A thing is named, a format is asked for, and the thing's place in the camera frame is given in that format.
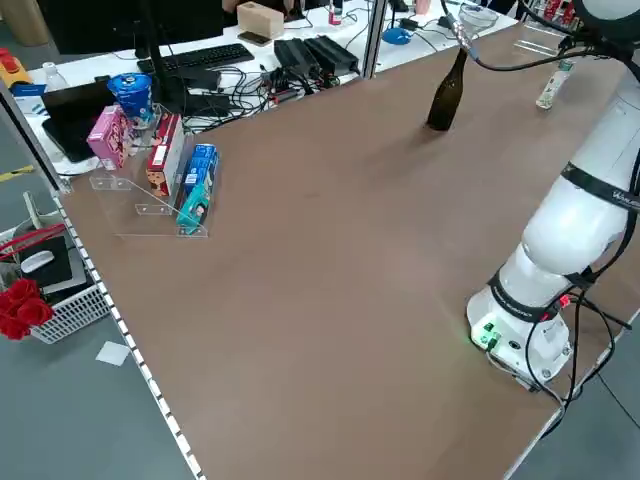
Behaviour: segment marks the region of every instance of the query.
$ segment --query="dark glass bottle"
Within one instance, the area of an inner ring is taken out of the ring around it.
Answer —
[[[466,61],[467,52],[460,49],[451,71],[436,90],[427,118],[427,125],[434,130],[446,132],[451,127],[462,98],[462,77]]]

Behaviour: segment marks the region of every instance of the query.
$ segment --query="black box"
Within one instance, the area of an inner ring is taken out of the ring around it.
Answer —
[[[332,73],[336,77],[351,72],[360,73],[358,57],[329,37],[322,35],[317,38],[308,38],[304,43],[325,72]]]
[[[299,75],[314,76],[320,70],[315,57],[299,38],[276,40],[273,42],[273,51],[280,65]]]

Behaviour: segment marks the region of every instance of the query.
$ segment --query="white bottle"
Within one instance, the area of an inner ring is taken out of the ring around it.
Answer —
[[[547,82],[546,87],[544,87],[544,90],[536,101],[538,108],[549,110],[553,106],[553,101],[560,92],[560,88],[562,88],[564,82],[566,82],[567,78],[569,78],[571,73],[573,73],[572,70],[574,65],[574,60],[560,60],[558,70],[556,70],[556,73],[551,76],[549,82]]]
[[[47,75],[47,92],[53,92],[54,90],[62,90],[69,88],[69,84],[62,75],[58,72],[58,67],[53,62],[45,62],[42,64],[44,73]]]

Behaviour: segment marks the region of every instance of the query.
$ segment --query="black keyboard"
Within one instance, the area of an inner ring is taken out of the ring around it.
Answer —
[[[202,50],[194,50],[193,52],[162,57],[162,61],[165,70],[171,72],[178,67],[222,67],[233,63],[246,62],[254,58],[251,52],[241,43],[231,43],[229,45],[204,48]],[[155,71],[151,60],[140,60],[138,62],[138,68],[142,73],[153,73]]]

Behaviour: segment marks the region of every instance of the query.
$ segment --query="desk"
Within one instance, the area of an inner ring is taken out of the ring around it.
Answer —
[[[349,45],[349,50],[355,54],[361,61],[364,54],[365,44],[367,40],[367,10],[370,8],[370,4],[366,0],[352,0],[345,4],[345,13],[353,12],[355,18],[345,18],[343,24],[339,27],[335,27],[328,24],[328,12],[324,8],[317,8],[308,11],[308,19],[313,28],[305,28],[309,24],[305,20],[299,20],[296,22],[290,22],[286,24],[286,30],[283,39],[289,38],[309,38],[318,35],[328,35],[341,45],[347,45],[347,43],[354,38],[358,32],[362,32],[356,37],[356,39]],[[452,13],[457,15],[458,7],[451,8]],[[431,22],[429,29],[436,31],[422,31],[422,35],[438,50],[444,50],[456,45],[455,40],[447,39],[444,33],[445,29],[437,27],[434,20],[437,20],[442,15],[441,5],[434,1],[429,9],[427,15],[416,16],[415,20],[421,25]],[[403,18],[411,16],[410,13],[397,14],[397,18]],[[500,15],[499,19],[494,27],[482,32],[482,35],[487,35],[509,26],[512,26],[516,21],[510,17]],[[199,40],[196,42],[187,42],[172,45],[171,49],[174,53],[183,53],[192,50],[198,50],[202,48],[210,48],[219,45],[225,45],[229,43],[238,43],[238,34],[241,32],[237,26],[226,28],[224,34],[219,37],[208,38],[206,40]],[[263,65],[267,70],[273,70],[280,66],[275,54],[273,53],[273,43],[266,47],[257,47],[246,42],[242,42],[255,56],[255,60],[249,62],[243,62],[236,64],[238,68],[245,72],[255,72],[256,75],[260,73],[260,65]],[[162,55],[169,55],[169,47],[161,47]],[[433,53],[433,50],[426,42],[420,38],[414,38],[411,43],[404,46],[394,46],[382,42],[379,52],[379,71],[386,70],[397,65],[401,65],[406,62],[413,61],[417,58],[421,58]],[[117,53],[109,53],[105,55],[99,55],[92,58],[78,60],[75,62],[64,63],[58,66],[58,70],[63,77],[69,82],[69,85],[82,85],[91,83],[96,76],[100,75],[118,75],[121,73],[138,71],[136,65],[137,59],[134,55],[134,50],[125,50]],[[29,71],[29,74],[36,83],[44,83],[46,75],[44,71],[39,68]],[[346,75],[341,77],[341,82],[356,78],[355,74]],[[222,76],[221,86],[230,87],[235,85],[238,77],[235,75]],[[34,130],[34,133],[38,137],[38,140],[42,143],[45,152],[55,162],[56,170],[59,174],[78,174],[90,171],[96,168],[99,164],[97,158],[92,158],[85,162],[77,164],[71,163],[66,159],[66,156],[56,147],[56,145],[49,139],[41,125],[46,117],[42,116],[27,116],[29,125]]]
[[[512,47],[520,33],[482,39],[485,61],[531,59]],[[622,67],[579,62],[542,113],[554,67],[470,63],[437,135],[423,128],[434,72],[454,55],[202,135],[221,152],[210,238],[116,237],[85,178],[63,199],[208,478],[494,480],[556,408],[486,362],[465,304]],[[636,242],[592,298],[630,318],[639,260]],[[601,322],[582,323],[580,371],[607,344]]]

